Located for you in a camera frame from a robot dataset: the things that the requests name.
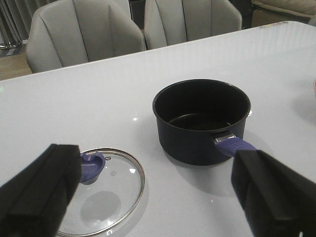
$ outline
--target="floor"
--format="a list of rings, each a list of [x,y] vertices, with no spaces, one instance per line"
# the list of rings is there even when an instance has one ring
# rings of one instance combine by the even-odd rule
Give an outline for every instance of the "floor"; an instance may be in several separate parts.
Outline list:
[[[0,80],[16,78],[31,74],[31,69],[26,62],[25,48],[19,55],[0,58]]]

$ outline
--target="gray chair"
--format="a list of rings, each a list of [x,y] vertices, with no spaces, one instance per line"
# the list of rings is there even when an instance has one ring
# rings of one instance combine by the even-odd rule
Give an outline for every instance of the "gray chair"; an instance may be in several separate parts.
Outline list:
[[[144,33],[149,49],[241,29],[228,0],[146,0]]]
[[[43,72],[144,51],[141,30],[111,0],[58,0],[33,16],[26,56]]]

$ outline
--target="white table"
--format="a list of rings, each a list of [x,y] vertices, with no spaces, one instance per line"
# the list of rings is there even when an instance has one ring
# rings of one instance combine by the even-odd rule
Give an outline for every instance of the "white table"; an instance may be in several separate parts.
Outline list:
[[[118,148],[142,164],[145,193],[129,224],[100,236],[251,237],[233,159],[186,165],[159,144],[154,96],[194,78],[244,90],[245,140],[316,182],[316,27],[288,22],[0,81],[0,184],[51,143]]]

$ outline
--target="black saucepan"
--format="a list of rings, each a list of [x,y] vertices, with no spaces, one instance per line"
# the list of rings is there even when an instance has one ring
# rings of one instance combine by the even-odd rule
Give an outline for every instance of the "black saucepan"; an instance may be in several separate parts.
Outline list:
[[[171,157],[194,165],[217,164],[236,150],[254,150],[242,140],[250,107],[242,90],[222,81],[172,84],[153,101],[160,144]]]

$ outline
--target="purple handle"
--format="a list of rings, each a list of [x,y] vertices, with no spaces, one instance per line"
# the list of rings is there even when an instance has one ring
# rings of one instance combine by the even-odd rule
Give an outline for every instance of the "purple handle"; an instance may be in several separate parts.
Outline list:
[[[97,152],[93,155],[82,153],[80,183],[86,185],[94,183],[103,170],[105,162],[105,158],[100,152]]]
[[[217,142],[215,146],[219,152],[229,157],[234,157],[238,150],[257,150],[250,143],[238,137],[227,138]]]

